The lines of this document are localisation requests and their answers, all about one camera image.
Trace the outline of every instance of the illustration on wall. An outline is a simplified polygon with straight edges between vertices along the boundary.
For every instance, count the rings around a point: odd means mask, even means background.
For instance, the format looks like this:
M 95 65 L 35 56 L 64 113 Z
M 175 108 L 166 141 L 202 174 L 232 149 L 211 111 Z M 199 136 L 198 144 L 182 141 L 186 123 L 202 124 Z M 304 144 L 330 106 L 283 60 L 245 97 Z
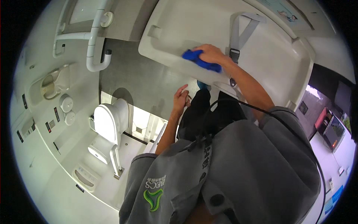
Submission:
M 288 13 L 285 11 L 277 11 L 282 17 L 287 19 L 289 22 L 295 22 L 297 20 L 297 17 L 295 15 L 292 15 L 291 17 L 288 16 Z
M 311 30 L 302 15 L 286 0 L 257 0 L 278 15 L 293 31 Z

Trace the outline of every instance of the tiled floor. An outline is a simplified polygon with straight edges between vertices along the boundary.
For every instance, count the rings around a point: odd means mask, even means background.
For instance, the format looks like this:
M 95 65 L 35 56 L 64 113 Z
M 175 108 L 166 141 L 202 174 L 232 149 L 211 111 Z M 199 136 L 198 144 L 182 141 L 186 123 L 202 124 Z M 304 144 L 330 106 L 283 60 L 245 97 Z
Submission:
M 101 90 L 168 120 L 177 89 L 189 84 L 187 90 L 195 96 L 199 90 L 197 81 L 140 55 L 138 45 L 139 42 L 106 39 L 104 50 L 112 50 L 112 60 L 100 71 Z

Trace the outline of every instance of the gray strap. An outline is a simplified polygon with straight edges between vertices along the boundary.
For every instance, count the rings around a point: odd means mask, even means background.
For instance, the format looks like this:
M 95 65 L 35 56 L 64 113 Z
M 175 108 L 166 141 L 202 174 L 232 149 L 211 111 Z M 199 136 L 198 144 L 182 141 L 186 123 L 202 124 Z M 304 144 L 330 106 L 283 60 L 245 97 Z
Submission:
M 250 18 L 251 21 L 239 36 L 239 18 L 240 16 L 245 16 Z M 254 13 L 242 13 L 238 15 L 232 26 L 232 34 L 230 41 L 230 57 L 235 63 L 238 63 L 238 58 L 240 56 L 240 50 L 245 45 L 247 40 L 250 38 L 254 30 L 256 29 L 259 22 L 266 23 L 266 17 L 254 14 Z

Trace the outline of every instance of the black pants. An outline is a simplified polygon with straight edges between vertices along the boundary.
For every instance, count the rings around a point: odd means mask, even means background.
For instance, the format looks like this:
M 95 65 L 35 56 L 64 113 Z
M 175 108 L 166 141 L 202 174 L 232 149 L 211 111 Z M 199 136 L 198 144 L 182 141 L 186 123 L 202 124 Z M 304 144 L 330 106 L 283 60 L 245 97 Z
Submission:
M 213 112 L 209 111 L 204 119 L 204 114 L 210 107 L 210 92 L 207 89 L 199 90 L 191 102 L 191 106 L 185 111 L 179 124 L 179 138 L 195 141 L 196 136 L 204 125 L 207 134 L 216 135 L 230 123 L 246 119 L 239 103 L 234 101 L 219 101 Z M 218 99 L 230 99 L 233 97 L 224 92 L 219 93 Z

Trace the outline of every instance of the blue rag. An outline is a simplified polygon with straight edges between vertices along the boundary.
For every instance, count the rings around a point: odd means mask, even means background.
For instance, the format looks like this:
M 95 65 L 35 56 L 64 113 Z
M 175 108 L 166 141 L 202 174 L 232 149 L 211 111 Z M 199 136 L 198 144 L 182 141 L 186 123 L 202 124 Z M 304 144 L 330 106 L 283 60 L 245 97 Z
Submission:
M 221 66 L 219 64 L 208 63 L 208 62 L 201 60 L 199 58 L 199 55 L 201 53 L 203 53 L 203 50 L 198 50 L 198 51 L 187 50 L 182 55 L 182 58 L 184 58 L 186 60 L 190 60 L 190 61 L 194 62 L 195 64 L 199 65 L 200 67 L 206 68 L 207 70 L 212 70 L 212 71 L 216 71 L 216 72 L 220 73 L 222 70 Z

